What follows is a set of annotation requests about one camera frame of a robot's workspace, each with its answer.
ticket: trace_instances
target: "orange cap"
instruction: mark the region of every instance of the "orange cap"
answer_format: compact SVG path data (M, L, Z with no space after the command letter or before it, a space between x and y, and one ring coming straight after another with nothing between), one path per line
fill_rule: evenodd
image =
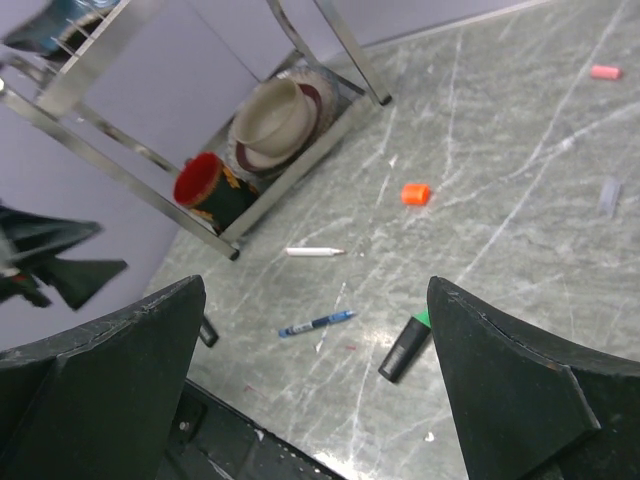
M429 185L408 183L402 189L402 203L405 205L425 205L429 200Z
M617 67L605 67L604 65L594 65L591 67L591 76L603 80L618 80L622 76L622 70Z

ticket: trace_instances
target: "lavender wall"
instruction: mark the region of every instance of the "lavender wall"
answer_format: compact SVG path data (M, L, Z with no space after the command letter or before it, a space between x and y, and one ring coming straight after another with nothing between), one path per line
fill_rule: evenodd
M44 3L0 0L0 35ZM30 89L29 82L15 73L7 79L21 90ZM227 121L256 83L188 3L169 0L89 92L87 104L181 165ZM68 123L170 196L171 181L164 172L87 125ZM1 351L140 298L177 227L1 104L0 125L0 199L34 213L100 222L105 233L63 256L124 258L130 265L78 313L50 289L46 293L55 305L48 309L33 308L19 299L1 304Z
M265 78L291 51L266 0L188 0L238 58ZM333 0L361 45L523 3L523 0ZM312 0L282 0L315 55L342 51Z

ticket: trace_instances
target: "chrome cart frame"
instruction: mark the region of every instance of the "chrome cart frame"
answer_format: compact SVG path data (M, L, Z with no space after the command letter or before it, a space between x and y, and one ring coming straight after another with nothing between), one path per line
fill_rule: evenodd
M308 45L289 22L280 0L266 1L278 23L293 42L296 50L295 58L305 59L310 65L320 65ZM174 178L178 176L180 173L178 167L119 130L82 103L89 88L124 51L137 31L162 8L163 1L123 0L106 17L103 17L102 23L92 34L77 27L87 39L75 52L65 44L58 44L71 57L59 69L54 69L50 64L39 68L17 55L0 60L0 102L112 179L124 184L138 198L162 212L207 245L227 258L235 260L239 251L232 244L266 214L287 190L318 163L352 127L364 121L376 108L376 104L387 105L391 101L391 95L336 11L332 1L314 0L314 3L367 83L368 94L364 89L332 72L340 82L341 94L348 100L349 107L333 126L220 236L217 236L208 224L164 198L61 123L62 117L75 112L105 135L151 161L169 175ZM15 68L36 83L38 93L33 100L20 95L5 83L2 77L4 68Z

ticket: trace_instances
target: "marker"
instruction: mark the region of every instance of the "marker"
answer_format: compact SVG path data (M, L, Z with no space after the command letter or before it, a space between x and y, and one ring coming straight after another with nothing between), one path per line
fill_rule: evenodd
M355 316L355 312L351 310L347 310L345 312L334 313L333 315L329 315L328 317L322 317L313 322L303 323L302 325L297 325L295 327L283 328L278 332L281 338L290 337L292 335L297 335L299 333L308 332L309 330L315 330L316 328L322 328L325 325L331 325L332 323L340 323L349 320Z
M429 311L413 315L380 365L378 373L396 383L411 364L431 334Z
M338 248L289 247L286 251L290 257L333 257L346 253Z

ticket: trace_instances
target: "pink object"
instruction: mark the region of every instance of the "pink object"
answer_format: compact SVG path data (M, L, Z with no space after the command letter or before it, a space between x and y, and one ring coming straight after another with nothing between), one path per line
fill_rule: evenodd
M591 76L602 80L618 80L622 76L622 70L616 67L594 65L591 67Z

